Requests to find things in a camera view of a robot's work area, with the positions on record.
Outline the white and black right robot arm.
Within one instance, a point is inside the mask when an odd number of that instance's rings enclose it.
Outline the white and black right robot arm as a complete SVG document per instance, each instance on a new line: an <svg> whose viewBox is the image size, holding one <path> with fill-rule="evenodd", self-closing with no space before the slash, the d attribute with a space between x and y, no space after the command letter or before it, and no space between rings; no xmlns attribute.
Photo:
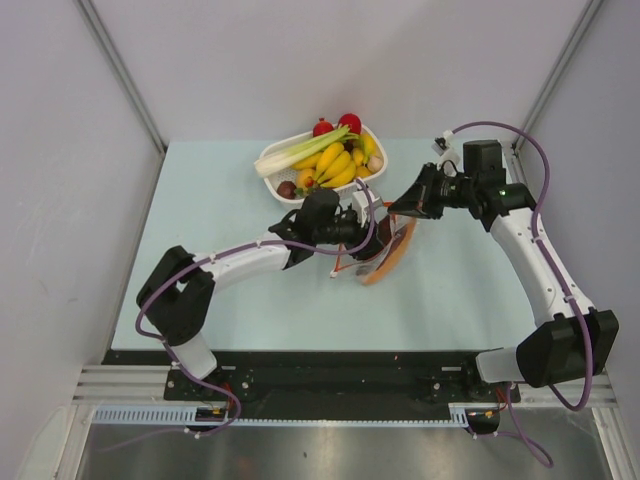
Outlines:
<svg viewBox="0 0 640 480"><path fill-rule="evenodd" d="M534 388L600 374L619 331L611 310L599 310L583 294L547 244L536 202L522 183L510 183L497 140L464 143L455 160L449 149L425 164L389 212L435 220L445 209L468 211L509 259L529 300L535 330L519 345L481 352L461 376L463 393L484 401L498 383Z"/></svg>

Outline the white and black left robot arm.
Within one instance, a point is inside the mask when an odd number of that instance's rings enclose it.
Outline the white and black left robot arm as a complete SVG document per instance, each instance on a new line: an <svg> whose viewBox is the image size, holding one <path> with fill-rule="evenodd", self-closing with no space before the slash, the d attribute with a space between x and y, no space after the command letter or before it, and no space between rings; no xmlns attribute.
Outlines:
<svg viewBox="0 0 640 480"><path fill-rule="evenodd" d="M336 192L317 190L253 242L201 255L182 246L170 248L136 297L137 333L161 343L197 398L214 397L221 376L202 335L213 296L255 276L291 269L315 254L358 261L375 257L384 248L375 219L382 205L364 182L348 206L341 205Z"/></svg>

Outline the clear zip bag red zipper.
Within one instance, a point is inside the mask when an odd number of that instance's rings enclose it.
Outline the clear zip bag red zipper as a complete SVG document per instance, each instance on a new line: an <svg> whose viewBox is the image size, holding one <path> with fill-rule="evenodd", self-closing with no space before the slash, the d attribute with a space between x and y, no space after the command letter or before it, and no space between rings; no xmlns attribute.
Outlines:
<svg viewBox="0 0 640 480"><path fill-rule="evenodd" d="M346 255L336 258L329 277L351 274L361 285L371 286L388 276L406 255L417 226L412 217L386 213L377 221L376 231L365 249L344 263Z"/></svg>

